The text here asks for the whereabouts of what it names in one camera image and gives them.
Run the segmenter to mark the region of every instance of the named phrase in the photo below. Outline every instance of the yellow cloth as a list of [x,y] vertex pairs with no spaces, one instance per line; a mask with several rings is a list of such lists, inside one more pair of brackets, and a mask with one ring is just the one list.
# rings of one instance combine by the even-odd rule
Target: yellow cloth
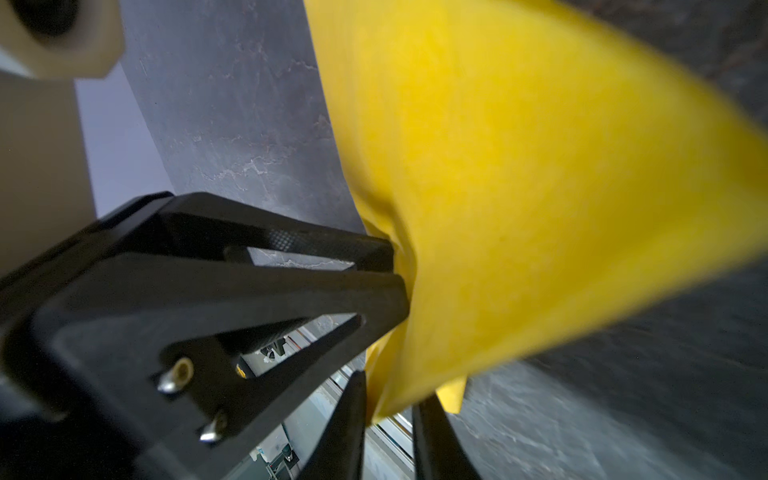
[[621,33],[546,0],[305,5],[344,174],[411,296],[369,352],[374,422],[768,244],[763,133]]

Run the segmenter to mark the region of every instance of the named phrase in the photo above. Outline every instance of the gray marble surface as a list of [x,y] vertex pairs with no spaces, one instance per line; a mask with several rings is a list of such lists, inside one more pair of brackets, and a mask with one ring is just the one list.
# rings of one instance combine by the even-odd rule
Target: gray marble surface
[[[765,121],[765,24],[743,20],[764,18],[761,2],[572,2],[711,75]],[[177,192],[362,229],[301,2],[122,8],[123,67]],[[745,61],[718,69],[740,51]],[[452,422],[488,480],[765,478],[767,313],[763,262],[471,378]]]

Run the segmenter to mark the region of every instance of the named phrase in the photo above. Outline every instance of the black circular hole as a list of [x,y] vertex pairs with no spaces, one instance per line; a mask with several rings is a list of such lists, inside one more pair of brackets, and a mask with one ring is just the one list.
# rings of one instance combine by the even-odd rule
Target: black circular hole
[[35,34],[57,37],[72,29],[78,0],[11,0],[19,20]]

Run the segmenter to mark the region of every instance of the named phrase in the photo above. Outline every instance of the screw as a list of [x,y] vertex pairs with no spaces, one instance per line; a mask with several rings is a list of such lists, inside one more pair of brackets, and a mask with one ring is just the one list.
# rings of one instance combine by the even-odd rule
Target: screw
[[192,360],[183,356],[176,361],[170,370],[160,377],[160,382],[157,383],[157,391],[168,395],[180,392],[192,380],[192,375],[194,375]]
[[223,438],[223,432],[227,428],[227,414],[219,410],[214,419],[200,430],[200,441],[216,443]]

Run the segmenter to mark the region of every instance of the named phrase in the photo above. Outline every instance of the silver bolt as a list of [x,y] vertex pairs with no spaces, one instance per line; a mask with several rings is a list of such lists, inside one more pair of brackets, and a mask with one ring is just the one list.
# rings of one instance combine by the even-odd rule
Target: silver bolt
[[192,380],[194,365],[186,356],[181,357],[170,370],[160,377],[157,391],[170,395],[180,392]]
[[214,419],[200,430],[200,441],[216,443],[223,438],[225,429],[227,429],[227,414],[223,410],[219,410]]

